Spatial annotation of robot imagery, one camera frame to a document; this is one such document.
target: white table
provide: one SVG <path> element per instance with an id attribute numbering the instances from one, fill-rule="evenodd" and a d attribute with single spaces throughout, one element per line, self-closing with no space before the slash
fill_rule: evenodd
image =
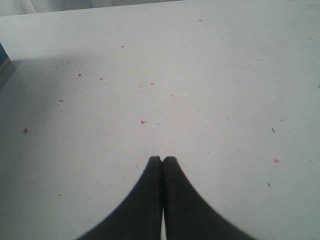
<path id="1" fill-rule="evenodd" d="M 78 237 L 152 155 L 176 156 L 257 239 L 320 239 L 319 6 L 186 0 L 0 18 L 16 66 L 0 91 L 0 239 Z"/>

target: table surface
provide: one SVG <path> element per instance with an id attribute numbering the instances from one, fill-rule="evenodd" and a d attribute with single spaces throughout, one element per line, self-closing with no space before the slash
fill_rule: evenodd
<path id="1" fill-rule="evenodd" d="M 0 18 L 0 239 L 80 236 L 154 155 L 253 237 L 320 239 L 319 26 L 309 0 Z"/>

